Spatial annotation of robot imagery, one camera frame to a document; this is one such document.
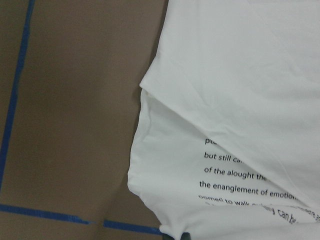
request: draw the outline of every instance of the white cloth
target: white cloth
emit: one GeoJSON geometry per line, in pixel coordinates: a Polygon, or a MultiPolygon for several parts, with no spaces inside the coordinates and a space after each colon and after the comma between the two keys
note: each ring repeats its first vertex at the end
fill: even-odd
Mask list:
{"type": "Polygon", "coordinates": [[[318,239],[319,66],[318,0],[169,2],[128,172],[162,232],[318,239]]]}

